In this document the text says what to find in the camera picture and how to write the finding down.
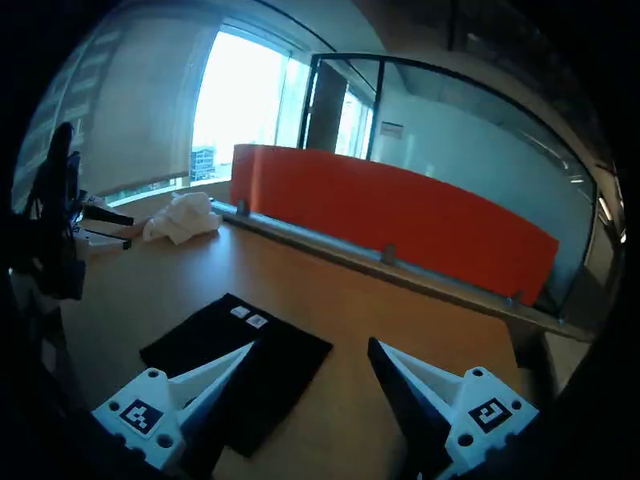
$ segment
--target orange desk divider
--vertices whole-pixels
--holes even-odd
[[[231,202],[532,305],[558,241],[482,197],[320,150],[236,145]]]

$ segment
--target crumpled white towel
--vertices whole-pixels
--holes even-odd
[[[167,236],[178,245],[194,235],[217,230],[222,224],[222,217],[211,211],[207,194],[173,194],[173,197],[169,205],[146,223],[142,232],[145,242]]]

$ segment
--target ceiling light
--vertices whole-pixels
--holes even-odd
[[[605,199],[600,197],[598,201],[600,202],[600,206],[602,207],[602,209],[605,211],[607,219],[611,222],[611,220],[613,220],[613,217],[611,217],[611,212],[609,212],[609,208],[607,208],[606,206]]]

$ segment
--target black cloth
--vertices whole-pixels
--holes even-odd
[[[237,306],[250,312],[238,318],[231,313]],[[246,320],[254,314],[268,323],[259,329],[250,325]],[[236,414],[224,440],[245,457],[288,415],[333,346],[226,294],[140,351],[147,366],[171,378],[253,340],[256,343],[243,362],[242,380],[234,382]]]

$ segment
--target wooden table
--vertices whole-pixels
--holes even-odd
[[[89,407],[145,368],[142,347],[226,292],[334,349],[252,459],[225,450],[218,480],[393,477],[405,443],[366,355],[371,336],[456,374],[482,365],[520,391],[500,320],[224,224],[180,246],[138,240],[89,264],[83,300],[62,308]]]

